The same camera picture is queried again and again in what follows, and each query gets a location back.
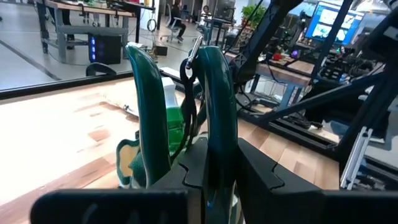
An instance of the metal pole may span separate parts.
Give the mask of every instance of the metal pole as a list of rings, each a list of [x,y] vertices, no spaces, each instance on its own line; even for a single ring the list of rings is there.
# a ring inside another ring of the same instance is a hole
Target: metal pole
[[[312,80],[317,77],[318,72],[320,71],[320,69],[326,59],[326,56],[329,54],[329,50],[331,49],[331,46],[335,42],[337,33],[340,30],[341,25],[344,22],[344,18],[346,17],[346,15],[348,13],[351,3],[353,3],[353,0],[344,0],[343,1],[341,8],[338,11],[335,22],[333,23],[333,26],[331,27],[329,35],[325,39],[325,41],[322,45],[322,49],[321,49],[321,52],[319,53],[318,60],[317,60],[317,62],[315,62],[315,66],[313,67],[313,70],[311,73]]]

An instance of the person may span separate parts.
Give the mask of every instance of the person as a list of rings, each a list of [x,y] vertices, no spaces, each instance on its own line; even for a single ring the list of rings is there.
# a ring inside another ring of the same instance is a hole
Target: person
[[[171,19],[171,21],[170,21],[170,24],[173,24],[173,23],[174,23],[174,20],[175,20],[174,18],[175,18],[175,17],[181,18],[180,4],[181,4],[181,0],[175,0],[175,1],[174,1],[174,5],[173,5],[173,8],[172,8],[172,19]],[[183,41],[184,39],[182,38],[182,35],[184,34],[185,29],[187,28],[186,25],[183,24],[183,23],[181,22],[181,20],[177,20],[177,21],[175,22],[175,25],[174,25],[174,26],[180,28],[180,33],[178,33],[177,39],[178,39],[179,41]]]
[[[205,19],[211,19],[210,9],[208,6],[203,6],[203,11],[201,12],[200,22],[198,25],[198,29],[201,30],[201,33],[203,34],[203,40],[207,42],[209,28],[206,26]]]

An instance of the computer monitor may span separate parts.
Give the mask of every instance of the computer monitor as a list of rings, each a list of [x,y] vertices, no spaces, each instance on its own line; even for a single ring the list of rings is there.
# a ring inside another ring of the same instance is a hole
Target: computer monitor
[[[305,33],[305,37],[309,39],[325,40],[329,35],[331,27],[335,22],[340,6],[319,2],[314,10],[311,23]],[[361,23],[364,14],[349,10],[340,30],[337,33],[335,43],[340,45],[348,45],[354,37],[355,32]]]

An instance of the computer tower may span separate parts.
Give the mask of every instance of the computer tower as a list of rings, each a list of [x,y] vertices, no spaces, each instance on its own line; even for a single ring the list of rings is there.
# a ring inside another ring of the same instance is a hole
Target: computer tower
[[[91,63],[106,65],[121,62],[121,36],[88,35],[88,58]]]

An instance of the black wire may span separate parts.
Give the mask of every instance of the black wire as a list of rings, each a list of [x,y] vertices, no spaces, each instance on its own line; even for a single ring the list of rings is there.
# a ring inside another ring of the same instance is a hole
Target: black wire
[[[242,34],[244,28],[246,28],[246,26],[248,25],[248,23],[250,22],[250,20],[251,20],[252,17],[254,16],[254,14],[257,12],[257,10],[258,10],[258,8],[260,7],[262,1],[263,1],[263,0],[260,0],[260,1],[257,3],[256,7],[255,7],[254,10],[251,12],[250,16],[248,17],[248,19],[246,20],[246,22],[245,22],[244,25],[242,26],[242,29],[239,30],[238,34],[237,34],[236,37],[234,38],[234,41],[232,42],[232,44],[228,47],[227,50],[224,51],[224,55],[225,55],[226,53],[228,53],[228,52],[232,49],[232,47],[236,44],[236,41],[239,39],[239,36]]]
[[[182,84],[184,85],[185,92],[185,99],[183,104],[186,105],[182,108],[182,114],[185,120],[184,135],[178,149],[170,157],[170,160],[172,162],[181,153],[184,147],[189,148],[191,146],[193,141],[193,132],[196,130],[197,126],[197,106],[195,103],[195,96],[193,95],[193,82],[197,77],[197,72],[195,68],[195,63],[192,63],[192,76],[190,78],[187,77],[187,73],[185,72],[185,66],[187,64],[187,61],[188,60],[185,59],[180,65],[180,78]]]

